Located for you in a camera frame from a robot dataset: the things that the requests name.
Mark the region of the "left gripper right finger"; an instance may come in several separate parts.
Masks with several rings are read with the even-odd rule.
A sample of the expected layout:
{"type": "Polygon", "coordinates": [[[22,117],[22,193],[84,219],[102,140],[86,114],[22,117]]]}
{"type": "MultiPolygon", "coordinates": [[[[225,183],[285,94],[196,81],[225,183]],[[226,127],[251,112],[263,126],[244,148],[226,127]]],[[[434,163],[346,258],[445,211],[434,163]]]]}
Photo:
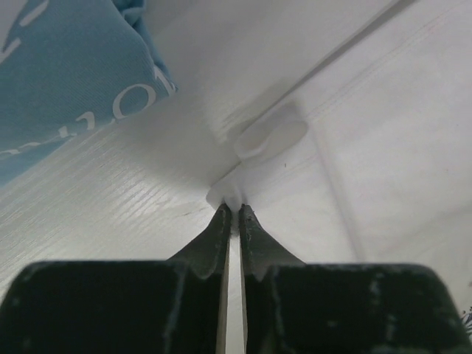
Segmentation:
{"type": "Polygon", "coordinates": [[[248,353],[469,353],[448,289],[406,263],[305,263],[238,215],[248,353]]]}

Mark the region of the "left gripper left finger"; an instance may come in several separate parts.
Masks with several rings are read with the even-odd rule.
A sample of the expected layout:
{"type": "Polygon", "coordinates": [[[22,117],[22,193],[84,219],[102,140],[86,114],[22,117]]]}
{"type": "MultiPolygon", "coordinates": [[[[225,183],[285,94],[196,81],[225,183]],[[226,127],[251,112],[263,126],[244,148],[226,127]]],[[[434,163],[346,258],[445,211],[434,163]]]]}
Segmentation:
{"type": "Polygon", "coordinates": [[[1,303],[3,353],[223,353],[232,214],[167,260],[24,267],[1,303]]]}

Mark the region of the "white t shirt flower print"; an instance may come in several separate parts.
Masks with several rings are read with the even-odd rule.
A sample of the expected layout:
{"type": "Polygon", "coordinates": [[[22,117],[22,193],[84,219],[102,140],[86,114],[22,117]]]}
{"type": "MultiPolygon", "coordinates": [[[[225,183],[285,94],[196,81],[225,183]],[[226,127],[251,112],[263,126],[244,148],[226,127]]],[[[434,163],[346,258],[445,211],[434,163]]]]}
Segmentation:
{"type": "Polygon", "coordinates": [[[260,222],[312,263],[417,263],[471,324],[471,3],[253,1],[212,125],[260,222]]]}

